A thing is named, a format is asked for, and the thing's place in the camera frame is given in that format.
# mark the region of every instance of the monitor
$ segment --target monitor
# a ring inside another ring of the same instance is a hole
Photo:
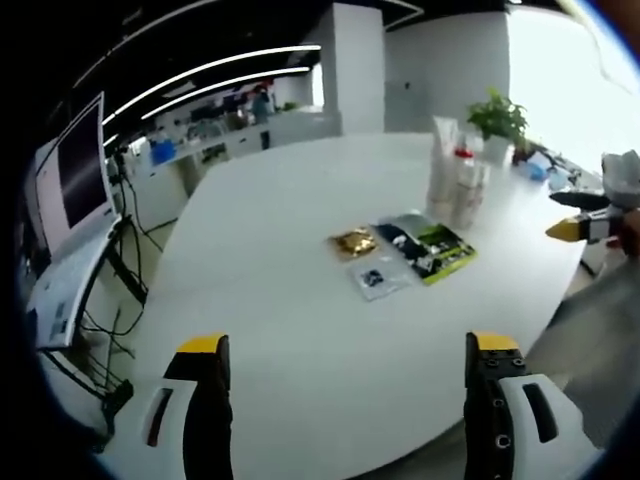
[[[115,218],[102,146],[101,94],[60,135],[36,173],[42,229],[52,257],[82,231]]]

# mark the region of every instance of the plant pot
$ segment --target plant pot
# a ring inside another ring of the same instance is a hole
[[[482,159],[493,165],[504,165],[513,156],[513,144],[503,137],[492,136],[484,142]]]

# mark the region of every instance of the white table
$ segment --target white table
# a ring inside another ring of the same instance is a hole
[[[574,210],[508,167],[492,172],[478,251],[433,286],[367,303],[328,235],[425,205],[431,139],[299,143],[204,178],[164,250],[135,338],[135,376],[161,375],[188,338],[231,341],[239,479],[340,479],[380,467],[462,418],[465,333],[526,353],[583,245],[547,238]]]

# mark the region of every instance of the gold packet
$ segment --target gold packet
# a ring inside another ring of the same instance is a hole
[[[342,235],[329,237],[329,243],[331,243],[341,260],[361,257],[372,252],[378,246],[375,238],[365,227],[355,228]]]

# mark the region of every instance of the green plant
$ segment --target green plant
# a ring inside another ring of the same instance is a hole
[[[487,141],[492,135],[511,140],[516,146],[524,145],[527,121],[522,105],[516,105],[509,98],[500,95],[494,88],[489,89],[489,101],[469,106],[467,122],[475,125]]]
[[[295,110],[296,108],[298,108],[298,104],[296,102],[284,102],[282,111],[288,112],[289,110]]]

